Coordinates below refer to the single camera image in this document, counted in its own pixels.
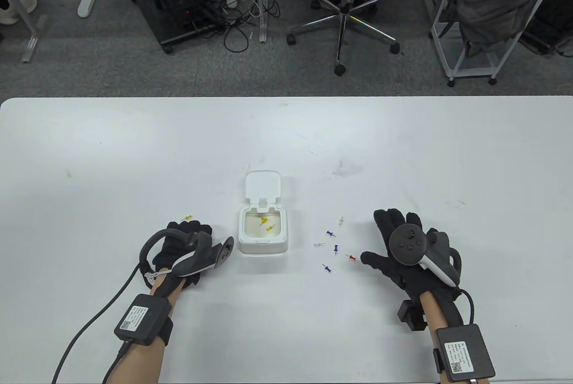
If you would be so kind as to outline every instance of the white plastic box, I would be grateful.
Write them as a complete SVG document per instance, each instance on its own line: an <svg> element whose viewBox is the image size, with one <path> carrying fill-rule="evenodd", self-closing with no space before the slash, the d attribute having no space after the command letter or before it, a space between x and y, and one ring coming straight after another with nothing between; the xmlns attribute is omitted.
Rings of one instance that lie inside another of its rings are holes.
<svg viewBox="0 0 573 384"><path fill-rule="evenodd" d="M245 178L249 204L239 214L239 249L245 254L288 250L287 210L277 205L281 176L277 171L252 171Z"/></svg>

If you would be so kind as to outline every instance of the hand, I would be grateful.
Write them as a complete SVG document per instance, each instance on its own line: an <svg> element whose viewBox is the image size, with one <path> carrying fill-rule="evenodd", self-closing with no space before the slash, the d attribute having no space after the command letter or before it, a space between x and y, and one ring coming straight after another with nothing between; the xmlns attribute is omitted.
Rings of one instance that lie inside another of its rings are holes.
<svg viewBox="0 0 573 384"><path fill-rule="evenodd" d="M422 228L422 222L417 214L408 213L404 220L403 214L397 209L389 209L387 211L379 209L374 212L374 221L384 238L388 257L366 251L360 255L362 263L374 269L379 269L384 275L391 278L397 286L405 290L410 299L417 305L420 305L420 294L425 292L432 292L436 298L440 297L443 301L451 300L451 302L460 296L458 288L447 286L432 271L424 270L419 265L403 265L392 256L388 247L392 232L405 223L416 224ZM427 237L430 240L433 232L437 232L437 230L431 228L428 231Z"/></svg>
<svg viewBox="0 0 573 384"><path fill-rule="evenodd" d="M213 234L213 229L211 229L211 226L201 224L197 220L183 221L181 223L172 221L167 225L167 228L177 229L185 233L206 232L209 233L209 235ZM163 247L160 253L154 257L152 263L155 265L156 271L159 271L160 269L171 269L178 258L186 255L187 253L195 251L195 248L196 245L187 245L180 239L175 239L172 236L166 236L165 240L163 241ZM186 277L187 281L185 281L183 287L185 288L190 284L197 284L197 282L199 282L199 275L201 274L196 273L195 275Z"/></svg>

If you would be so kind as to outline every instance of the label sticker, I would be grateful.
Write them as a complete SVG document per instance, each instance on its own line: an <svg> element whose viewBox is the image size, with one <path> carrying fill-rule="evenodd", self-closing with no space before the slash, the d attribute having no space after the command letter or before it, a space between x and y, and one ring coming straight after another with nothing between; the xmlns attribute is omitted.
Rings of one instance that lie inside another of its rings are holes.
<svg viewBox="0 0 573 384"><path fill-rule="evenodd" d="M135 332L148 309L147 307L138 307L137 305L132 306L131 310L129 310L129 314L127 314L119 328L121 330Z"/></svg>
<svg viewBox="0 0 573 384"><path fill-rule="evenodd" d="M446 349L446 355L454 374L473 372L473 364L471 364L465 341L447 342L444 344L444 349Z"/></svg>

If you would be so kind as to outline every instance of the white cord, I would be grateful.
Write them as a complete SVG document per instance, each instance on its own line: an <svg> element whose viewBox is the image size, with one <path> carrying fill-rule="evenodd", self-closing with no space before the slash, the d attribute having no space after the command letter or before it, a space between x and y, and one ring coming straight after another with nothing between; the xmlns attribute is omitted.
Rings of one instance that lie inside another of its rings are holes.
<svg viewBox="0 0 573 384"><path fill-rule="evenodd" d="M260 8L260 6L258 5L258 3L256 2L256 0L244 0L244 1L251 1L251 2L253 3L252 6L256 6L256 8L258 9L258 15L256 15L256 16L252 15L252 12L251 12L251 11L252 11L252 6L251 6L251 8L250 8L250 10L249 10L249 14L250 14L250 16L251 16L252 18L259 18L259 17L261 16L261 8Z"/></svg>

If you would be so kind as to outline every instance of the caster wheel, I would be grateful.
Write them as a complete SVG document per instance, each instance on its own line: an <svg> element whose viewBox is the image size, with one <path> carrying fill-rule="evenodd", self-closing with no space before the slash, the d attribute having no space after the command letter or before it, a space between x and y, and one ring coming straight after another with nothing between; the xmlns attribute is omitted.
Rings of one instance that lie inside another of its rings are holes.
<svg viewBox="0 0 573 384"><path fill-rule="evenodd" d="M334 73L336 74L337 77L342 77L342 75L344 75L345 72L346 68L344 67L344 65L336 65L336 67L334 68Z"/></svg>

